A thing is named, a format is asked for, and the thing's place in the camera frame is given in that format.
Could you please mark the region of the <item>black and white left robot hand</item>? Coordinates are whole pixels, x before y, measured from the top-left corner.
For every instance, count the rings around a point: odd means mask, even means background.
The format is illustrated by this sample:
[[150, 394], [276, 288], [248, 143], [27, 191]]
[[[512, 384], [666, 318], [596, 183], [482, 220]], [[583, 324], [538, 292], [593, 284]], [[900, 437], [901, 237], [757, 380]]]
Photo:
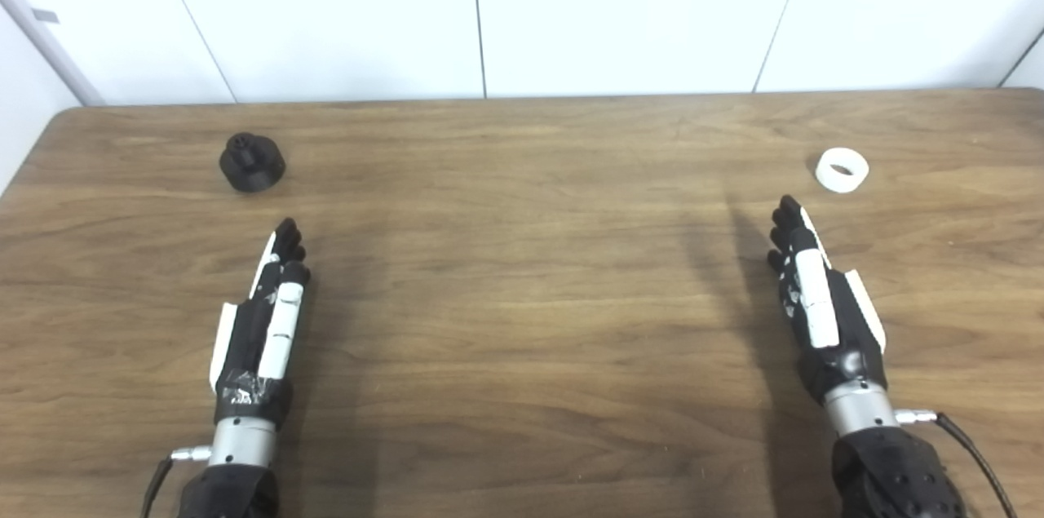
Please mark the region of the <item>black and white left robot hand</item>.
[[277, 225], [241, 303], [224, 303], [209, 370], [214, 420], [260, 418], [281, 429], [294, 388], [290, 356], [311, 279], [294, 219]]

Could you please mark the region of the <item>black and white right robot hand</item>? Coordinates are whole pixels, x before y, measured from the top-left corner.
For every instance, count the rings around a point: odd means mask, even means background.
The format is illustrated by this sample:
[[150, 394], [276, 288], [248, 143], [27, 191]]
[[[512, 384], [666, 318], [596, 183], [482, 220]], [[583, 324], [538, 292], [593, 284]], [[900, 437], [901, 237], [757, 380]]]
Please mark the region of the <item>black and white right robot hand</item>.
[[887, 336], [857, 270], [835, 268], [804, 206], [784, 195], [772, 212], [768, 264], [798, 344], [798, 376], [816, 402], [850, 382], [887, 387]]

